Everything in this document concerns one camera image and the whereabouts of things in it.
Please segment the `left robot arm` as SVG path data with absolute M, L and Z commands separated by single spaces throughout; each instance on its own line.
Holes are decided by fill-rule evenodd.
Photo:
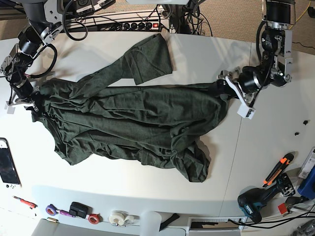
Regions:
M 263 19 L 256 32 L 257 66 L 222 71 L 209 90 L 215 96 L 243 99 L 252 108 L 269 85 L 283 87 L 292 80 L 292 30 L 296 23 L 295 1 L 264 0 Z

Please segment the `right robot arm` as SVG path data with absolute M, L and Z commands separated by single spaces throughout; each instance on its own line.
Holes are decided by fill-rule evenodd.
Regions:
M 11 87 L 8 106 L 26 104 L 38 112 L 38 89 L 31 79 L 46 76 L 57 61 L 57 49 L 52 41 L 63 30 L 63 0 L 4 0 L 4 4 L 25 14 L 28 24 L 19 33 L 19 42 L 4 59 L 0 72 Z M 27 76 L 26 70 L 46 48 L 54 51 L 54 58 L 47 71 Z

